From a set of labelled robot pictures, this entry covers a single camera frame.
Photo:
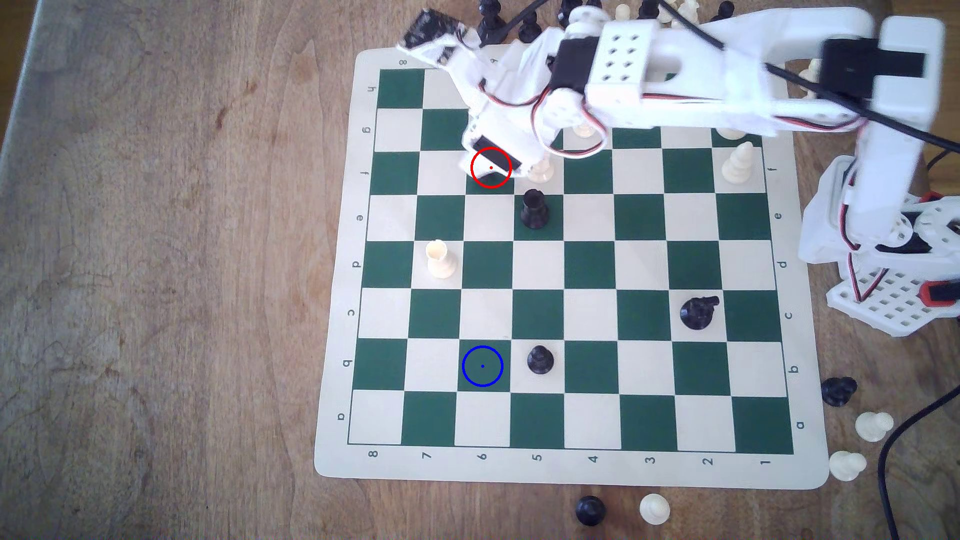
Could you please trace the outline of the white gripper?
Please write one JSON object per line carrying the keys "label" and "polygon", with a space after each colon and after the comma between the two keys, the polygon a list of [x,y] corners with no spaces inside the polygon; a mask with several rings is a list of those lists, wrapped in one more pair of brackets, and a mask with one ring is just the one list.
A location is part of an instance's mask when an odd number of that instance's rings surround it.
{"label": "white gripper", "polygon": [[[557,129],[534,134],[531,112],[550,80],[549,56],[559,48],[557,35],[541,35],[532,44],[481,47],[478,35],[405,35],[400,51],[447,74],[469,120],[462,134],[464,170],[482,189],[500,189],[513,176],[550,179],[553,164],[546,146]],[[483,152],[486,161],[473,161]]]}

